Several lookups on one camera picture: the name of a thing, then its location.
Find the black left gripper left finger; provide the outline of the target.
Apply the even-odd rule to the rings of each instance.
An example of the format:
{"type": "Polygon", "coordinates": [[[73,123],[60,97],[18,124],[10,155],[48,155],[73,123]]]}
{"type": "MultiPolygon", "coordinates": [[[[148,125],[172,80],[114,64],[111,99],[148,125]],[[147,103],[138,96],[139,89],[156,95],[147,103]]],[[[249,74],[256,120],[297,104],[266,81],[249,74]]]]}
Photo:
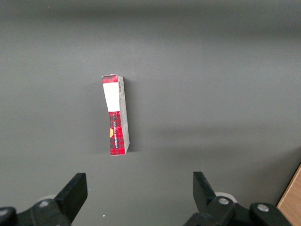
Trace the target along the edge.
{"type": "Polygon", "coordinates": [[[53,198],[38,201],[17,213],[14,207],[1,207],[2,226],[70,226],[87,199],[86,173],[77,173],[53,198]]]}

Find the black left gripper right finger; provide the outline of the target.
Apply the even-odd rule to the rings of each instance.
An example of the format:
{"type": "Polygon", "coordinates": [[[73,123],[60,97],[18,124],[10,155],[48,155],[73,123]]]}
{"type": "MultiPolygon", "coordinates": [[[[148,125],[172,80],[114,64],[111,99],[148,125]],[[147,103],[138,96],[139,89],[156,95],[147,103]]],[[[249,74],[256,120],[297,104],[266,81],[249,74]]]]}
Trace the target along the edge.
{"type": "Polygon", "coordinates": [[[185,226],[290,226],[274,205],[255,202],[246,209],[230,198],[217,196],[203,172],[193,173],[193,198],[198,212],[185,226]]]}

